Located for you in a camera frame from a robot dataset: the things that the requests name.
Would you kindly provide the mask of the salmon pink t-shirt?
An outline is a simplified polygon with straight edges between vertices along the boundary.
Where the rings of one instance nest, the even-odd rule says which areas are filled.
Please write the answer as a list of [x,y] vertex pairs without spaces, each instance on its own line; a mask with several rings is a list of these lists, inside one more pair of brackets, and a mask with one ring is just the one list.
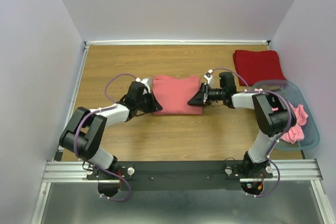
[[202,115],[201,106],[187,104],[199,88],[198,76],[183,79],[166,75],[155,76],[152,91],[162,110],[154,112],[153,115]]

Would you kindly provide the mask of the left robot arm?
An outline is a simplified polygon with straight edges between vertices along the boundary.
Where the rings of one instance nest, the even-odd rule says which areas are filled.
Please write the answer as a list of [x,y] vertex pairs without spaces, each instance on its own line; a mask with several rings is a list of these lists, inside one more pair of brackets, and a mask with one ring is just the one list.
[[90,176],[112,179],[116,174],[132,180],[133,165],[119,165],[115,155],[100,147],[104,130],[143,114],[161,111],[152,90],[151,79],[131,82],[128,92],[115,104],[98,109],[78,107],[61,134],[59,145],[88,163],[84,168]]

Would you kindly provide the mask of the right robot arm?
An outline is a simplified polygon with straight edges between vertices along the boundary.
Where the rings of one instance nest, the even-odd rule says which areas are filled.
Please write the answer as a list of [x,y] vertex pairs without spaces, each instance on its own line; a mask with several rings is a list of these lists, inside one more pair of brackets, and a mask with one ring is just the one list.
[[269,164],[270,154],[280,138],[296,124],[296,116],[280,89],[238,92],[232,72],[219,74],[219,88],[212,88],[213,75],[208,71],[199,90],[187,102],[190,106],[210,106],[222,101],[230,109],[254,110],[259,132],[252,147],[244,154],[238,172],[255,177]]

